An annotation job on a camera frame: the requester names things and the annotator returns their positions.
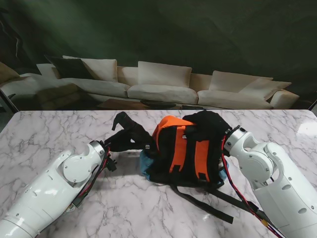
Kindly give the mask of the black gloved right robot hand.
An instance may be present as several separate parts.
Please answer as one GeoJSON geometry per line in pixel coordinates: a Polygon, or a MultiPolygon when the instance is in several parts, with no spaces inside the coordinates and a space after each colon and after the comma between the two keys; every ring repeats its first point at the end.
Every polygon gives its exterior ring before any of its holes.
{"type": "Polygon", "coordinates": [[[187,141],[209,141],[214,147],[221,147],[224,136],[232,130],[232,127],[218,114],[212,111],[200,111],[192,115],[186,115],[184,120],[192,122],[195,129],[185,132],[187,141]]]}

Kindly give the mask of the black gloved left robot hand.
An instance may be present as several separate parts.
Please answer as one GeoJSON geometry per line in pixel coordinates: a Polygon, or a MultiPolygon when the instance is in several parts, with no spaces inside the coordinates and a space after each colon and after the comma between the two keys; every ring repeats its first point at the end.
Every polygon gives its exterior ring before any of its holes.
{"type": "Polygon", "coordinates": [[[104,141],[111,152],[142,150],[150,145],[152,137],[147,131],[121,130],[104,141]]]}

